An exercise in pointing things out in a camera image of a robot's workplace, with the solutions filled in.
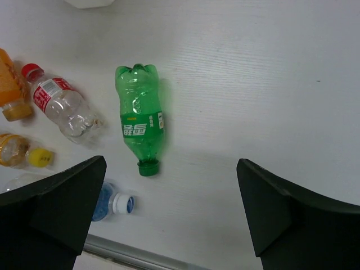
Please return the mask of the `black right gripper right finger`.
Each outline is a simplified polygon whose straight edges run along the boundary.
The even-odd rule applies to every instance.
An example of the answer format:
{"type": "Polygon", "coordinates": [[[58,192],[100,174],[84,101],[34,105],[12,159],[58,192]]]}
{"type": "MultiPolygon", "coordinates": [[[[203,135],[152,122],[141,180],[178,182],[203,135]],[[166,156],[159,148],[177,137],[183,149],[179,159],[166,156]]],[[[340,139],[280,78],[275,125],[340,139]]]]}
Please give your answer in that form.
{"type": "Polygon", "coordinates": [[[238,185],[263,269],[359,269],[359,206],[320,195],[249,159],[238,185]]]}

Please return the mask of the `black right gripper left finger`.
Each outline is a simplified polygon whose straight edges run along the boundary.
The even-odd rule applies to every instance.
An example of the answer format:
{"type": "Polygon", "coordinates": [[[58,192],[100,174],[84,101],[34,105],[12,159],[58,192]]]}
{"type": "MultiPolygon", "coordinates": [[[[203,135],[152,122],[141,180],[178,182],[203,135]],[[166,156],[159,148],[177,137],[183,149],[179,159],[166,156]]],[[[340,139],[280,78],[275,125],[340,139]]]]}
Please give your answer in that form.
{"type": "Polygon", "coordinates": [[[94,156],[1,194],[1,269],[72,269],[84,248],[107,164],[94,156]]]}

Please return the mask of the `clear bottle yellow cap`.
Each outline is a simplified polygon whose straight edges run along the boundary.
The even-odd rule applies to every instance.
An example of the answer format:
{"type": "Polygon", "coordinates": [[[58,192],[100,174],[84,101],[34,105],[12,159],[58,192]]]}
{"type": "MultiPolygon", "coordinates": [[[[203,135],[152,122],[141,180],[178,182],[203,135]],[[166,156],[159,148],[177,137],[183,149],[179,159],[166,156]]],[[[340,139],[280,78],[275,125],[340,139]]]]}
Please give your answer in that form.
{"type": "Polygon", "coordinates": [[[54,153],[18,134],[1,133],[1,166],[22,169],[45,168],[52,164],[54,153]]]}

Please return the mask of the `orange juice bottle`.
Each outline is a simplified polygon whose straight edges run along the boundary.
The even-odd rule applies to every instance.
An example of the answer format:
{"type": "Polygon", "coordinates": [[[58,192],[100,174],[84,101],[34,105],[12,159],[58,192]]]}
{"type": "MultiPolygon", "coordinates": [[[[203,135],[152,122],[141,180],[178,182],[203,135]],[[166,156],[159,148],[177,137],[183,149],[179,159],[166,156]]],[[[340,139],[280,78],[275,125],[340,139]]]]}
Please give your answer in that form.
{"type": "Polygon", "coordinates": [[[16,71],[7,52],[1,49],[1,109],[7,121],[14,122],[32,116],[28,94],[25,80],[16,71]]]}

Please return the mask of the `green plastic soda bottle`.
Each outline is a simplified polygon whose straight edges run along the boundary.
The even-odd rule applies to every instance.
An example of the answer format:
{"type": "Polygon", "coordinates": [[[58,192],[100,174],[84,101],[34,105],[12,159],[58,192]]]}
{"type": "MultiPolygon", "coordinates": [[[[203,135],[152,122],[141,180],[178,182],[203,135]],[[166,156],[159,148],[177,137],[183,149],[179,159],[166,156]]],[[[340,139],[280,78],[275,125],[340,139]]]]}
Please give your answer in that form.
{"type": "Polygon", "coordinates": [[[115,88],[120,100],[124,143],[138,159],[139,174],[152,177],[160,170],[158,159],[165,138],[155,65],[119,66],[115,88]]]}

